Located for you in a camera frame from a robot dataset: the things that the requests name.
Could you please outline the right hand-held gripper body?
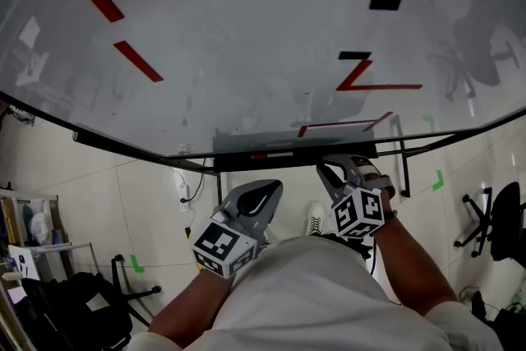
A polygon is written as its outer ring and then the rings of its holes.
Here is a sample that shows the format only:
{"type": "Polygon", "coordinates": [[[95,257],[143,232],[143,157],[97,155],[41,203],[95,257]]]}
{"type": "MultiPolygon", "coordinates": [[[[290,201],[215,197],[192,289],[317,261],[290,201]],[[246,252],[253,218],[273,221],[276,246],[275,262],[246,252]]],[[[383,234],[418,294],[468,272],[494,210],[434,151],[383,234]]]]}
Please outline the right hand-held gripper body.
{"type": "Polygon", "coordinates": [[[367,158],[351,155],[354,161],[353,177],[347,182],[340,177],[343,197],[333,202],[331,218],[334,232],[340,238],[364,238],[380,229],[388,219],[395,217],[389,204],[389,195],[381,190],[369,191],[363,187],[363,174],[380,173],[367,158]]]}

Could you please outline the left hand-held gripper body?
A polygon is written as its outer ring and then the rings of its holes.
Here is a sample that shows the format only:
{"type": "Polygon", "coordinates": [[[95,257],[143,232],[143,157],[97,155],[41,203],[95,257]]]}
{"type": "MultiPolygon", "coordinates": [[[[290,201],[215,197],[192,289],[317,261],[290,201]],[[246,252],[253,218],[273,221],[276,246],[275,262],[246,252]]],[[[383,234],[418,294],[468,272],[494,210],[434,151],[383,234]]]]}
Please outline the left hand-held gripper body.
{"type": "Polygon", "coordinates": [[[268,247],[265,231],[275,214],[254,218],[230,215],[224,202],[192,240],[192,251],[202,268],[229,279],[268,247]]]}

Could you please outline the person's right hand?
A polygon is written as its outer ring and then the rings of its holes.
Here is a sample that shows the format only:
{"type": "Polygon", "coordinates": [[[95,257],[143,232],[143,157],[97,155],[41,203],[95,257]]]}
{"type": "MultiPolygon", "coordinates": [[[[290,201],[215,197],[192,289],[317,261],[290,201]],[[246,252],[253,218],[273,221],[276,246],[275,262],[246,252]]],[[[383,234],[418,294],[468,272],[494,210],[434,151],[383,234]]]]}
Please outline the person's right hand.
{"type": "Polygon", "coordinates": [[[368,173],[363,174],[363,187],[369,191],[375,189],[387,192],[389,198],[392,199],[395,196],[395,187],[391,182],[391,179],[388,175],[380,173],[368,173]]]}

